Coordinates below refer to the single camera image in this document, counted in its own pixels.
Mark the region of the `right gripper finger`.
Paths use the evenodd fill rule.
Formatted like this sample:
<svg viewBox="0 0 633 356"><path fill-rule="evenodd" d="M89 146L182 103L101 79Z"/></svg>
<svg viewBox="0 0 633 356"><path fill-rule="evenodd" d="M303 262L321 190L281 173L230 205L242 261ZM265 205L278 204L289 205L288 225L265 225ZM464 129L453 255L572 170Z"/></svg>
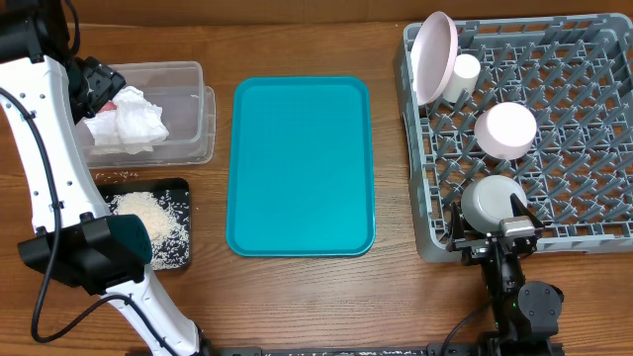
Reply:
<svg viewBox="0 0 633 356"><path fill-rule="evenodd" d="M461 242L466 239L461 209L455 202L451 203L451 223L449 226L449 233L451 242Z"/></svg>
<svg viewBox="0 0 633 356"><path fill-rule="evenodd" d="M519 199L519 197L515 193L512 193L510 195L509 199L510 199L510 204L511 204L512 212L513 212L513 216L515 218L526 217L526 218L529 218L529 220L531 221L532 225L535 228L543 228L544 227L544 223L541 222L540 220L538 220L525 207L525 205L522 203L522 201Z"/></svg>

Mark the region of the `red foil wrapper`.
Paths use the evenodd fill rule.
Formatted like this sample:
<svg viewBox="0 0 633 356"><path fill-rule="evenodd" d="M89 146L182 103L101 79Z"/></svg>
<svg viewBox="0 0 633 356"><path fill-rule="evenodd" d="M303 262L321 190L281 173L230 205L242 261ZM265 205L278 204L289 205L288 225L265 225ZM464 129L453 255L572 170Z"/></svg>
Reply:
<svg viewBox="0 0 633 356"><path fill-rule="evenodd" d="M117 106L112 102L112 101L108 101L100 110L100 113L102 112L108 112L108 111L116 111L117 110Z"/></svg>

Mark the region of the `grey bowl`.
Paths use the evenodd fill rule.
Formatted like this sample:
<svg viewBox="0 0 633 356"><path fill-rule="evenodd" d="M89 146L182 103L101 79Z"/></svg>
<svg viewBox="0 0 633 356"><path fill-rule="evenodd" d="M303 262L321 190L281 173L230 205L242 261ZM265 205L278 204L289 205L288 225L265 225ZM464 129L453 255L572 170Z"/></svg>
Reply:
<svg viewBox="0 0 633 356"><path fill-rule="evenodd" d="M527 198L514 180L491 175L469 184L461 198L461 210L467 223L476 231L498 230L502 219L512 218L510 195L515 194L526 205Z"/></svg>

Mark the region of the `white napkin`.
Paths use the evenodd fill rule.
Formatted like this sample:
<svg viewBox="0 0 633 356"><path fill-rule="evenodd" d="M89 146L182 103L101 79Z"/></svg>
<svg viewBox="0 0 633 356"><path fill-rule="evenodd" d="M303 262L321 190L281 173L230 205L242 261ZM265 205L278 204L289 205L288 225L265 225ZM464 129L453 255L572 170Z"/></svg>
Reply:
<svg viewBox="0 0 633 356"><path fill-rule="evenodd" d="M161 120L163 109L147 101L141 90L127 86L112 102L116 106L116 128L123 143L163 141L169 136Z"/></svg>
<svg viewBox="0 0 633 356"><path fill-rule="evenodd" d="M151 145L135 146L135 143L147 142L147 130L128 115L119 119L116 111L106 111L98 113L92 119L85 119L84 123L94 138L93 154L138 154L153 151Z"/></svg>

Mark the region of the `grey dishwasher rack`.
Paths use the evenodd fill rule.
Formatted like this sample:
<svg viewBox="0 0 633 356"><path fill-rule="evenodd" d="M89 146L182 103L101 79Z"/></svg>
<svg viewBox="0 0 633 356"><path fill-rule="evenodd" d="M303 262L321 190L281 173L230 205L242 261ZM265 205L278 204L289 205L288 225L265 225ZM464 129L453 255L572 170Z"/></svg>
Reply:
<svg viewBox="0 0 633 356"><path fill-rule="evenodd" d="M450 207L489 175L519 183L545 224L542 252L632 248L632 22L622 14L460 21L458 49L481 64L475 90L455 103L418 105L404 29L395 59L407 134L409 196L418 255L451 262ZM479 147L479 114L526 106L537 133L528 152L497 160Z"/></svg>

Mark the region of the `white paper cup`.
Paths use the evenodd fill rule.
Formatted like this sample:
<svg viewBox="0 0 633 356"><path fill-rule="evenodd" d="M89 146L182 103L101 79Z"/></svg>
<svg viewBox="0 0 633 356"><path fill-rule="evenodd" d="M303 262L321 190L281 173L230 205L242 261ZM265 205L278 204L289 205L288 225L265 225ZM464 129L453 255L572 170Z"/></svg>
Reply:
<svg viewBox="0 0 633 356"><path fill-rule="evenodd" d="M442 93L449 103L456 103L463 91L472 95L482 70L478 59L467 53L459 54L454 63L449 81Z"/></svg>

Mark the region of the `large white plate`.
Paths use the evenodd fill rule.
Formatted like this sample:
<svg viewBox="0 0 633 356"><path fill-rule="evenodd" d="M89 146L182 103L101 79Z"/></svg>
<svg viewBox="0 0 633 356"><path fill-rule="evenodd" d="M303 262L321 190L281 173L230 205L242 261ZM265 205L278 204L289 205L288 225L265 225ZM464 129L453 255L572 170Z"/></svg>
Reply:
<svg viewBox="0 0 633 356"><path fill-rule="evenodd" d="M418 106L435 101L452 75L458 48L454 21L444 12L422 23L410 51L413 89Z"/></svg>

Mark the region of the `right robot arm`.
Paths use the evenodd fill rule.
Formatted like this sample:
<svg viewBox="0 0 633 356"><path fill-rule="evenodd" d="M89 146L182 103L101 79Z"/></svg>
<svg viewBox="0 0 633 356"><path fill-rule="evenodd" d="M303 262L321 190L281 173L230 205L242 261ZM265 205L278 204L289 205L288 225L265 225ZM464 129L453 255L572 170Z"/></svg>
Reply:
<svg viewBox="0 0 633 356"><path fill-rule="evenodd" d="M465 266L479 265L489 300L466 316L447 335L439 353L447 355L454 335L473 318L492 310L496 329L483 332L471 346L477 355L562 355L563 346L551 342L559 332L563 292L556 286L528 282L521 261L536 252L543 222L520 199L509 196L512 216L500 221L498 230L467 230L457 204L451 206L447 250L461 253Z"/></svg>

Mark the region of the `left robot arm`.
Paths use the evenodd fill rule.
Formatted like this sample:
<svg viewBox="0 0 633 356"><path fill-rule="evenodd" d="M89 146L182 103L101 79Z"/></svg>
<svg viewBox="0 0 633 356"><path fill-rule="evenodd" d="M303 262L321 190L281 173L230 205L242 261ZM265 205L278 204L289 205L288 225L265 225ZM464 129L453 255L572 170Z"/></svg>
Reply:
<svg viewBox="0 0 633 356"><path fill-rule="evenodd" d="M81 58L68 1L10 1L1 14L1 107L26 174L34 237L22 261L46 281L80 287L110 305L154 355L209 355L202 329L172 302L155 276L147 231L134 215L113 214L78 146L75 127L125 86L94 57Z"/></svg>

